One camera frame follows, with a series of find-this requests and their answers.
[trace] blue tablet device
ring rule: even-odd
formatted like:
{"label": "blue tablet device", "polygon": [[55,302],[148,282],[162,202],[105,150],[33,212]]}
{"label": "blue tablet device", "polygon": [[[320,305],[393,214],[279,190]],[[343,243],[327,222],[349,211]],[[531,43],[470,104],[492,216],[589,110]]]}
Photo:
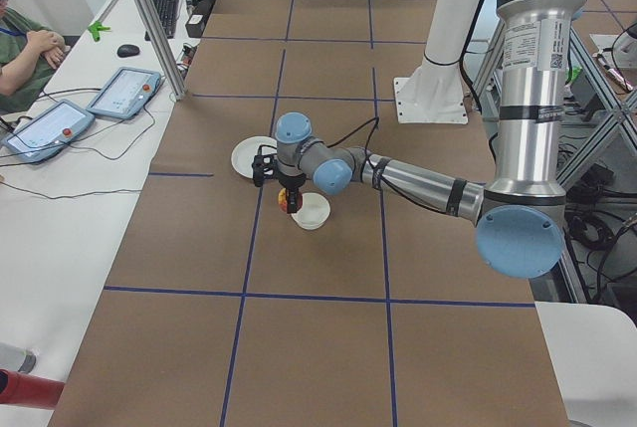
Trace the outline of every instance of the blue tablet device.
{"label": "blue tablet device", "polygon": [[121,67],[87,106],[95,115],[128,119],[136,115],[159,89],[161,74]]}
{"label": "blue tablet device", "polygon": [[37,163],[56,155],[95,119],[92,113],[62,100],[6,136],[2,144],[23,161]]}

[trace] computer mouse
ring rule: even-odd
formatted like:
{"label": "computer mouse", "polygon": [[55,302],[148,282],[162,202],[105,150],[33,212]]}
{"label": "computer mouse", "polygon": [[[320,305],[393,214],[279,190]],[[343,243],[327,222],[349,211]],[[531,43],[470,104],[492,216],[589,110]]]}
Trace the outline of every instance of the computer mouse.
{"label": "computer mouse", "polygon": [[131,57],[139,54],[139,48],[134,44],[123,44],[117,49],[119,57]]}

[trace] blue lanyard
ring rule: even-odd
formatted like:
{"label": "blue lanyard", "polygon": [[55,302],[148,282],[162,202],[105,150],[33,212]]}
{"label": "blue lanyard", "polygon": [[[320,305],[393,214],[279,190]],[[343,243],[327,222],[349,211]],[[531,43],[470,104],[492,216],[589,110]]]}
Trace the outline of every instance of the blue lanyard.
{"label": "blue lanyard", "polygon": [[0,32],[4,32],[5,34],[8,34],[13,37],[27,37],[27,35],[24,32],[14,32],[14,31],[10,31],[9,29],[4,29],[2,27],[0,27]]}

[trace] black keyboard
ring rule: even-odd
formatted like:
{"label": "black keyboard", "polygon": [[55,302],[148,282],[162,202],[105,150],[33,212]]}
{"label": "black keyboard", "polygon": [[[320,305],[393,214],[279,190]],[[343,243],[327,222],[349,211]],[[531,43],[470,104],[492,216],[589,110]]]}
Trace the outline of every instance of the black keyboard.
{"label": "black keyboard", "polygon": [[[172,39],[175,37],[175,29],[177,27],[179,0],[152,0],[152,3],[157,10],[163,32],[168,39]],[[148,33],[146,33],[145,39],[146,41],[149,40]]]}

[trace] red cylinder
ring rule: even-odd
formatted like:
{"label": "red cylinder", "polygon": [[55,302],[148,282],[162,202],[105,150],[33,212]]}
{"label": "red cylinder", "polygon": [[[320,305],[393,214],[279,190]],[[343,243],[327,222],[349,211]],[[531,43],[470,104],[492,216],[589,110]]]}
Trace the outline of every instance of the red cylinder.
{"label": "red cylinder", "polygon": [[64,382],[0,369],[0,404],[53,410]]}

